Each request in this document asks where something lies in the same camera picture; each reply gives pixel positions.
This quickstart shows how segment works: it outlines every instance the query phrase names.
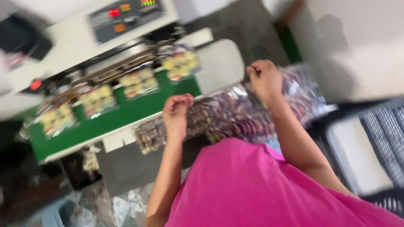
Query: gray floor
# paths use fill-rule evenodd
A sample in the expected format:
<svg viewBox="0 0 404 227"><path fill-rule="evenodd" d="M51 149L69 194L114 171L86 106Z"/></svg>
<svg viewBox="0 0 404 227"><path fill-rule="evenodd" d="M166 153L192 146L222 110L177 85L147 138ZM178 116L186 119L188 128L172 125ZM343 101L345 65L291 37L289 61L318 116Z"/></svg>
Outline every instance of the gray floor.
<svg viewBox="0 0 404 227"><path fill-rule="evenodd" d="M237 1L185 27L188 33L209 27L215 40L234 41L245 65L258 59L270 59L280 66L289 64L272 25L272 17L260 0ZM191 166L200 149L208 144L204 137L188 141L184 146L184 168ZM153 182L161 155L162 150L158 150L144 156L134 143L110 153L99 153L100 171L110 195L121 195Z"/></svg>

